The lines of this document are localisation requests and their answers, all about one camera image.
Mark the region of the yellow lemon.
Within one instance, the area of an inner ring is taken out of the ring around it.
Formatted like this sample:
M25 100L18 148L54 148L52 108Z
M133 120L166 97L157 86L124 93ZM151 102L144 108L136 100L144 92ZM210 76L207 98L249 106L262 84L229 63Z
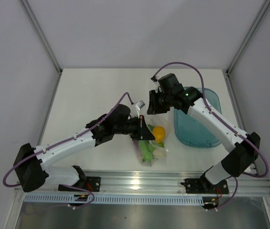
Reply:
M155 126L152 130L152 134L158 143L162 142L166 136L165 129L162 126Z

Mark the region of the light green gourd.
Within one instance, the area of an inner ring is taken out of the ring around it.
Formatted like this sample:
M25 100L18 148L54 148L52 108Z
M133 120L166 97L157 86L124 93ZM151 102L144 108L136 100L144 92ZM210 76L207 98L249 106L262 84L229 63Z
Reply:
M138 147L144 161L151 161L153 159L153 151L155 150L155 147L150 144L149 141L139 141Z

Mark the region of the clear zip top bag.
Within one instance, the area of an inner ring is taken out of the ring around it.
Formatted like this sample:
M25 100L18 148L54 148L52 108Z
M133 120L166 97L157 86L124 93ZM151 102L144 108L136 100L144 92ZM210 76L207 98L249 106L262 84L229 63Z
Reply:
M164 148L166 150L166 153L168 155L168 148L166 146L166 140L168 139L169 135L170 135L170 132L171 132L171 129L172 129L172 125L169 123L169 121L164 117L163 114L157 114L157 115L147 115L145 114L145 121L148 125L148 127L150 128L151 132L153 130L153 128L155 126L162 126L164 129L165 129L165 132L166 132L166 136L165 138L163 139L163 143L164 143ZM161 147L158 147L156 145L156 140L152 140L152 141L149 141L150 144L152 144L155 149L156 148L161 148ZM144 167L151 167L155 162L157 162L158 160L164 160L164 158L160 158L160 159L157 159L157 158L154 158L151 160L151 161L144 161L142 156L140 158L137 158L138 159L138 162L140 165L144 166Z

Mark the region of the green bell pepper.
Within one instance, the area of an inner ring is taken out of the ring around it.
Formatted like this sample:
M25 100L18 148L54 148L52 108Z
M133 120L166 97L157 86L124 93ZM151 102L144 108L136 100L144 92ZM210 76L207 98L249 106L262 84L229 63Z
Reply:
M158 147L164 148L164 143L163 143L163 142L160 142L160 143L156 142L156 145L157 145Z

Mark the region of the white garlic bulb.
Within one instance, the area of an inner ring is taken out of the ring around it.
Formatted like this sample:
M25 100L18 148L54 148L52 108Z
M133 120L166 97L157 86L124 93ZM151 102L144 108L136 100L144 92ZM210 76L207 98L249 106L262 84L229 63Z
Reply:
M167 156L166 150L163 148L156 148L153 152L152 152L154 158L160 159L160 158L164 158Z

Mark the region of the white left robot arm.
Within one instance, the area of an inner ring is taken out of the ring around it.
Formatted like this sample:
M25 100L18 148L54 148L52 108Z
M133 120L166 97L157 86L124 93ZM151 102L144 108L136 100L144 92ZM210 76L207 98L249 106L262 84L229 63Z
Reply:
M22 145L13 164L22 190L29 193L45 184L82 190L87 178L80 166L62 168L54 164L74 153L111 141L114 135L128 135L135 141L155 139L142 114L131 116L130 108L119 104L67 139L44 146Z

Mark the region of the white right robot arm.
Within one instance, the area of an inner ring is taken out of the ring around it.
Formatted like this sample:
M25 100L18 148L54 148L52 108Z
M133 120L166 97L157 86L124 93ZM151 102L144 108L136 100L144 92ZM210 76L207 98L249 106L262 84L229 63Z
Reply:
M170 73L158 80L159 87L149 91L149 115L167 113L171 107L199 121L224 146L228 155L208 169L201 177L200 187L212 192L220 181L239 177L257 158L260 137L235 127L205 98L204 90L184 88Z

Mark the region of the teal plastic tray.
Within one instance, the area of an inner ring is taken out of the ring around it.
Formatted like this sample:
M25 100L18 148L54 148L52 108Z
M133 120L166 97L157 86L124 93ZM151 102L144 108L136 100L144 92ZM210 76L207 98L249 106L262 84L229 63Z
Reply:
M177 139L186 146L213 148L220 145L218 138L204 125L177 109L174 110L174 130Z

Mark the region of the aluminium mounting rail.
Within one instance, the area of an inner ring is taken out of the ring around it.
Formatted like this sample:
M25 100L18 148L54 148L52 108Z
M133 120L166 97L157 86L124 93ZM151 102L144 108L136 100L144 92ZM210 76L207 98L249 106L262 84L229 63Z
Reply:
M226 179L228 194L187 194L180 185L185 178L199 178L196 172L142 172L142 171L85 171L86 177L100 177L99 194L118 195L178 195L228 197L270 197L270 180L241 175Z

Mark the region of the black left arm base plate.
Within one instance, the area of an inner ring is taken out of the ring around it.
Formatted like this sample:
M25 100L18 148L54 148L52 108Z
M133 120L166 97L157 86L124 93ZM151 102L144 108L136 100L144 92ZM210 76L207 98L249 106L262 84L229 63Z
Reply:
M71 187L67 187L64 185L59 185L59 191L78 191L78 189L85 189L91 192L99 192L101 186L101 178L100 177L86 177L86 180L80 179Z

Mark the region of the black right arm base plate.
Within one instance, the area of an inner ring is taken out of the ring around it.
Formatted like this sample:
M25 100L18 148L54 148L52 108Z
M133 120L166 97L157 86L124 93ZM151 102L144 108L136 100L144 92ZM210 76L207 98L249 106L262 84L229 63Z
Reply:
M228 184L224 179L219 183L213 185L208 181L203 181L200 178L185 178L183 182L180 183L187 194L228 194Z

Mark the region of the right aluminium frame post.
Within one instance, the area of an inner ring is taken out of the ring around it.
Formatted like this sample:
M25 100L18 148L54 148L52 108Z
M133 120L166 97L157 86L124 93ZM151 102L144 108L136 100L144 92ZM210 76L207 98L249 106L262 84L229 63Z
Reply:
M265 17L267 16L268 12L270 10L270 0L264 0L262 6L258 10L258 13L256 14L253 22L251 23L244 39L241 42L241 45L239 46L236 54L234 55L232 61L230 62L227 70L226 70L226 75L230 77L232 74L233 70L239 63L241 57L249 47L252 39L254 38L256 32L258 31L259 27L262 25Z

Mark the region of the aluminium frame post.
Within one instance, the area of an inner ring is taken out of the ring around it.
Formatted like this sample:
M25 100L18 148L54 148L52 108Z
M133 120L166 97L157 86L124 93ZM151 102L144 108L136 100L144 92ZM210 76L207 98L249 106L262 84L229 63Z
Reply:
M233 70L239 63L241 57L249 47L252 39L254 38L256 32L258 31L259 27L262 25L265 17L267 16L268 12L270 10L270 0L264 0L262 6L258 10L258 13L256 14L253 22L251 23L244 39L241 42L241 45L239 46L236 54L234 55L232 61L230 62L227 70L226 70L226 75L230 77L232 74Z
M49 60L51 61L53 67L55 68L56 72L60 75L62 73L62 68L57 61L57 58L55 57L55 54L43 32L42 27L40 26L40 23L37 20L37 17L34 13L34 11L31 8L31 5L28 0L19 0L19 4L21 5L26 17L28 18L31 27L33 28L33 31L35 32L37 38L40 41L40 44L42 45L46 55L48 56Z

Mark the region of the left aluminium frame post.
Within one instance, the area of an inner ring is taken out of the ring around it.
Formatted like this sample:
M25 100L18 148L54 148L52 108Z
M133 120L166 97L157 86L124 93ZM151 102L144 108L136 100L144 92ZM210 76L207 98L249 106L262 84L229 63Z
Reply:
M57 61L57 58L55 57L55 54L43 32L42 27L40 26L40 23L37 20L37 17L34 13L34 11L31 8L31 5L28 0L19 0L19 4L21 5L26 17L28 18L31 27L33 28L33 31L35 32L37 38L40 41L40 44L42 45L46 55L48 56L49 60L51 61L53 67L55 68L56 72L60 75L62 73L62 68Z

